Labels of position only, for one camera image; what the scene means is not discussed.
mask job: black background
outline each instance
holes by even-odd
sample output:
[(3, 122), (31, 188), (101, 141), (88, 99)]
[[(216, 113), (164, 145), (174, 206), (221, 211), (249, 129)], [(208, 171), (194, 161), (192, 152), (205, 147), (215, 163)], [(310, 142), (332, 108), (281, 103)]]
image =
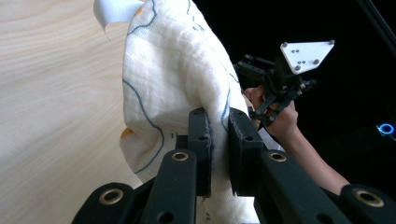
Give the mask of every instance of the black background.
[[(357, 1), (194, 1), (233, 63), (274, 61), (283, 42), (334, 40), (318, 86), (295, 100), (298, 125), (323, 159), (351, 183), (396, 200), (396, 141), (375, 125), (396, 118), (396, 56)], [(375, 1), (390, 29), (396, 6)]]

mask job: wooden table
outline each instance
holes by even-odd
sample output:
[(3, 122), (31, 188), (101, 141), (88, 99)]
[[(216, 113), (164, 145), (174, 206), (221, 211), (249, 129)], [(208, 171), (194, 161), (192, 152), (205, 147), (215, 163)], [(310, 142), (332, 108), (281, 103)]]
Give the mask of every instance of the wooden table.
[(71, 223), (100, 186), (140, 185), (119, 148), (127, 23), (90, 1), (0, 2), (0, 223)]

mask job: dark line pattern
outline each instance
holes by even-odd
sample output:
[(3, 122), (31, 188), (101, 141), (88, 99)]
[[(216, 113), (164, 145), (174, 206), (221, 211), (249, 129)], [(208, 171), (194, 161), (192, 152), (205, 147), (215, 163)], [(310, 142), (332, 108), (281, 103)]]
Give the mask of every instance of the dark line pattern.
[(191, 0), (188, 0), (189, 6), (187, 7), (187, 15), (190, 15)]
[(200, 24), (198, 24), (198, 23), (196, 23), (198, 26), (199, 26), (199, 28), (201, 29), (201, 31), (204, 31), (205, 29), (204, 29), (204, 27), (202, 27)]
[(160, 127), (158, 127), (157, 125), (155, 125), (150, 119), (148, 114), (146, 113), (145, 107), (143, 107), (143, 102), (142, 102), (142, 98), (140, 97), (139, 93), (137, 93), (137, 90), (131, 85), (131, 83), (129, 83), (126, 80), (122, 80), (122, 83), (124, 83), (125, 85), (127, 85), (129, 88), (131, 88), (132, 91), (134, 91), (134, 93), (136, 94), (137, 100), (139, 101), (139, 105), (140, 108), (142, 108), (142, 112), (145, 115), (146, 119), (148, 120), (148, 123), (155, 129), (157, 129), (162, 137), (162, 141), (161, 141), (161, 146), (160, 148), (157, 150), (157, 152), (155, 153), (154, 157), (151, 158), (151, 160), (148, 162), (147, 165), (145, 165), (144, 167), (140, 168), (138, 171), (134, 172), (135, 174), (138, 174), (140, 172), (142, 172), (143, 170), (145, 170), (146, 168), (148, 168), (152, 162), (155, 160), (155, 158), (157, 158), (158, 154), (160, 153), (160, 151), (163, 149), (163, 143), (165, 141), (165, 137), (163, 136), (163, 129), (161, 129)]
[(239, 83), (239, 80), (238, 80), (233, 74), (231, 74), (230, 72), (228, 72), (228, 75), (230, 75), (230, 76), (233, 78), (233, 80), (235, 80), (236, 83)]
[(228, 132), (228, 129), (227, 129), (227, 126), (225, 125), (225, 123), (224, 123), (224, 120), (225, 120), (225, 115), (226, 115), (226, 113), (227, 113), (227, 111), (229, 110), (229, 108), (230, 108), (230, 87), (228, 88), (228, 93), (227, 93), (227, 102), (226, 102), (226, 104), (225, 104), (225, 106), (224, 106), (224, 110), (223, 110), (223, 113), (222, 113), (222, 115), (221, 115), (221, 125), (223, 126), (223, 128), (224, 128), (224, 130), (226, 131), (226, 132)]
[(151, 0), (151, 2), (152, 2), (152, 8), (151, 8), (151, 10), (152, 10), (152, 12), (154, 13), (154, 16), (151, 18), (151, 20), (150, 20), (147, 24), (136, 26), (130, 33), (127, 34), (127, 36), (130, 35), (130, 34), (132, 34), (132, 33), (133, 33), (134, 31), (136, 31), (138, 28), (141, 28), (141, 27), (148, 27), (148, 26), (150, 26), (150, 25), (154, 22), (154, 19), (157, 17), (157, 11), (155, 10), (155, 2), (154, 2), (154, 0)]

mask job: blue light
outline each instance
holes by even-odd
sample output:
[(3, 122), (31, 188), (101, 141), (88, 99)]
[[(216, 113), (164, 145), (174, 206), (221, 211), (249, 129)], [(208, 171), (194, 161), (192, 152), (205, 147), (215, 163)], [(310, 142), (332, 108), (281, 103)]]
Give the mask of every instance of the blue light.
[(393, 134), (393, 132), (395, 131), (395, 128), (393, 128), (393, 126), (388, 123), (384, 123), (384, 124), (379, 125), (378, 130), (382, 134), (388, 135), (388, 134)]

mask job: white cloth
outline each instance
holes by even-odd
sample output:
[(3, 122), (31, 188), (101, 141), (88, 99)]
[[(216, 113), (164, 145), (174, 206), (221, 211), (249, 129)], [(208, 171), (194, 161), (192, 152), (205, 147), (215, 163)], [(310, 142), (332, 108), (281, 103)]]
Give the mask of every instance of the white cloth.
[(189, 113), (207, 112), (213, 133), (212, 196), (197, 199), (197, 223), (259, 223), (253, 198), (233, 196), (228, 174), (230, 107), (248, 113), (230, 58), (191, 0), (149, 0), (125, 42), (120, 148), (135, 174), (154, 177)]

